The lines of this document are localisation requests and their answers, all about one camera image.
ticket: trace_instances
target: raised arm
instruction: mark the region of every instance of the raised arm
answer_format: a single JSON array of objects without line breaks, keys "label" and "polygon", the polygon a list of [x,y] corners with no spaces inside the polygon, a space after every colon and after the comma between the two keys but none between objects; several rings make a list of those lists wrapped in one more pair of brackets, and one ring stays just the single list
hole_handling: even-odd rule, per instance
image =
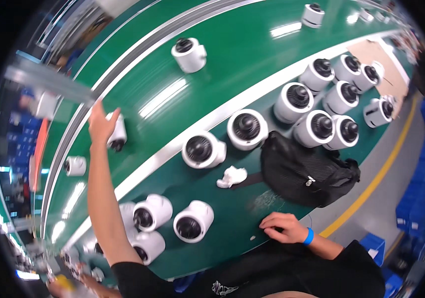
[{"label": "raised arm", "polygon": [[97,101],[89,118],[92,145],[87,192],[88,210],[93,232],[110,266],[119,262],[143,264],[128,242],[108,166],[107,141],[113,133],[119,115],[120,110],[116,109],[108,121],[105,119],[101,101]]},{"label": "raised arm", "polygon": [[[303,243],[309,235],[308,228],[302,226],[298,219],[293,214],[285,214],[279,212],[272,212],[265,217],[259,225],[264,229],[264,232],[270,238],[275,239],[281,243]],[[275,228],[282,228],[282,232],[278,232]],[[343,246],[331,240],[323,238],[320,235],[314,235],[308,248],[316,255],[323,259],[333,260],[342,251]]]}]

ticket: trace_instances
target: black t-shirt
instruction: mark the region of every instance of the black t-shirt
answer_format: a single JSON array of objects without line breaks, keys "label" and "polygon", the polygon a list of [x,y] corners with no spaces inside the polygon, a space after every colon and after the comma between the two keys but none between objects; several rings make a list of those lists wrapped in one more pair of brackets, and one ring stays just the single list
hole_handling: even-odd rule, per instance
[{"label": "black t-shirt", "polygon": [[319,298],[382,298],[385,291],[381,269],[356,240],[334,260],[324,260],[302,244],[271,240],[207,270],[181,294],[144,265],[124,262],[111,269],[124,298],[260,298],[282,291]]}]

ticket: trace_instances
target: gray floor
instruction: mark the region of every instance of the gray floor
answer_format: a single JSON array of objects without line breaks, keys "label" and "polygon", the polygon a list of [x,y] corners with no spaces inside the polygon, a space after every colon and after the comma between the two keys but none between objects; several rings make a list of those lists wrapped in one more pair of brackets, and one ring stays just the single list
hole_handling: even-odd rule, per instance
[{"label": "gray floor", "polygon": [[[347,246],[352,240],[361,240],[371,232],[386,240],[386,251],[392,246],[400,233],[396,228],[395,209],[411,181],[424,142],[425,125],[419,110],[420,103],[421,99],[416,105],[411,127],[401,151],[384,179],[365,203],[329,239]],[[301,220],[304,225],[311,226],[316,233],[322,232],[368,187],[393,150],[411,106],[411,101],[403,104],[400,116],[390,123],[375,148],[361,164],[360,182],[333,204],[313,210],[310,216]]]}]

